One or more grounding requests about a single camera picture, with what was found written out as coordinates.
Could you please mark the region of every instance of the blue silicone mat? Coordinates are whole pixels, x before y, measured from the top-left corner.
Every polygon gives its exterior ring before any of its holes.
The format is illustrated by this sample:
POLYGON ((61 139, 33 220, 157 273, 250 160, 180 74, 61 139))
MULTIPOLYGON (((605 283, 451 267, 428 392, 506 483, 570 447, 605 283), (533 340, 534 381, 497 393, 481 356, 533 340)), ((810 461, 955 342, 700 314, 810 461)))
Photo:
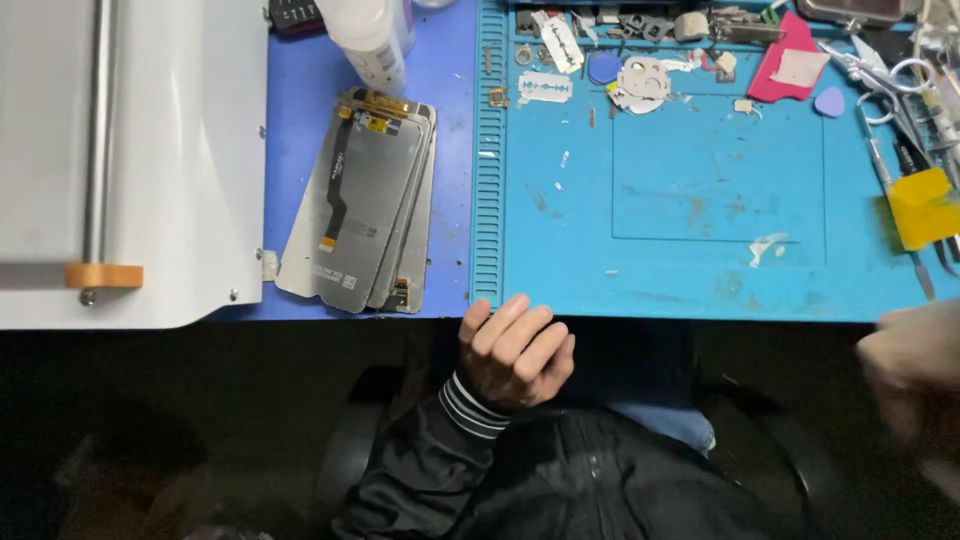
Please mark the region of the blue silicone mat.
MULTIPOLYGON (((861 88, 832 64, 809 100, 756 103, 762 118, 733 110, 764 54, 747 45, 718 47, 737 57, 735 83, 717 84, 702 69, 670 72, 676 99, 647 114, 611 119, 604 88, 580 71, 566 103, 518 108, 517 78, 536 61, 518 65, 516 45, 540 41, 515 36, 499 1, 479 0, 477 9, 473 299, 498 306, 525 292, 557 314, 796 321, 873 321, 924 302, 910 257, 890 248, 852 111, 861 88), (508 88, 507 109, 488 103, 498 86, 508 88), (829 86, 847 103, 836 119, 812 108, 829 86), (757 261, 751 245, 777 233, 786 237, 757 261)), ((811 28, 839 36, 830 25, 811 28)), ((628 47, 644 50, 622 57, 684 53, 675 42, 628 47)), ((892 146, 882 152, 896 171, 892 146)), ((921 257, 938 298, 960 292, 932 248, 921 257)))

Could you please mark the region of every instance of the black jacket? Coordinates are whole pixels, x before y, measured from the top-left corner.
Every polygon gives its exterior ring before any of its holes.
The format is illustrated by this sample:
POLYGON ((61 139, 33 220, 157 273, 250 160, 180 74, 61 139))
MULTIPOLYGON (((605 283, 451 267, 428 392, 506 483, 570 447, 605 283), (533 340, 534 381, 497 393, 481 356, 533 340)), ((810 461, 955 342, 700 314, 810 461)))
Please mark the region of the black jacket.
POLYGON ((756 498, 703 456, 632 420, 604 409, 559 406, 535 407, 510 422, 503 413, 449 381, 390 425, 344 514, 334 520, 334 534, 787 536, 756 498))

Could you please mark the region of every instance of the person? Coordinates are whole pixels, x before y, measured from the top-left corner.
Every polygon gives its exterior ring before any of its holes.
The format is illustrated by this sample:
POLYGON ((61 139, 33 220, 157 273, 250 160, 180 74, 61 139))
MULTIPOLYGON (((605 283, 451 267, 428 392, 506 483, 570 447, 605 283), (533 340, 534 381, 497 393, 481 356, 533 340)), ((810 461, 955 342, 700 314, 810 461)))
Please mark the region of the person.
MULTIPOLYGON (((576 337, 522 294, 490 310, 483 299, 469 307, 454 374, 381 435, 330 525, 335 537, 798 535, 715 470, 704 449, 609 407, 549 403, 574 371, 576 337)), ((957 316, 956 303, 896 313, 859 345, 881 413, 924 458, 960 448, 949 446, 956 417, 932 414, 960 384, 957 316), (930 334, 925 349, 909 344, 920 334, 930 334)), ((931 475, 949 477, 945 467, 931 475)))

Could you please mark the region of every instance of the small screw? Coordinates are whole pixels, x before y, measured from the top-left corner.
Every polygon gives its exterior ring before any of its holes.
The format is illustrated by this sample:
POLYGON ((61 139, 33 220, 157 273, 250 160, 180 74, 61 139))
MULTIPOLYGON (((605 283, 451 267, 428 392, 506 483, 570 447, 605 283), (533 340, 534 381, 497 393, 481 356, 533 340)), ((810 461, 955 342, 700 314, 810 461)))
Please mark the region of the small screw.
POLYGON ((97 302, 97 291, 84 289, 80 291, 80 303, 84 306, 93 306, 97 302))

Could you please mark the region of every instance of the blurred hand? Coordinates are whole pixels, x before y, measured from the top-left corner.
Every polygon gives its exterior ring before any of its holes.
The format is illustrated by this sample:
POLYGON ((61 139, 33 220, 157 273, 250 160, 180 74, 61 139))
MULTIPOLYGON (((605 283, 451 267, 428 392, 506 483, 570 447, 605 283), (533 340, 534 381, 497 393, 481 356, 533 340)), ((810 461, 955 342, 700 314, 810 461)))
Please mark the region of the blurred hand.
POLYGON ((894 436, 920 457, 960 452, 960 300, 887 313, 857 349, 894 436))
POLYGON ((490 301, 481 299, 460 326, 461 362, 474 389, 508 408, 553 399, 573 373, 573 334, 564 323, 543 330, 553 311, 528 307, 530 299, 517 294, 488 319, 490 301))

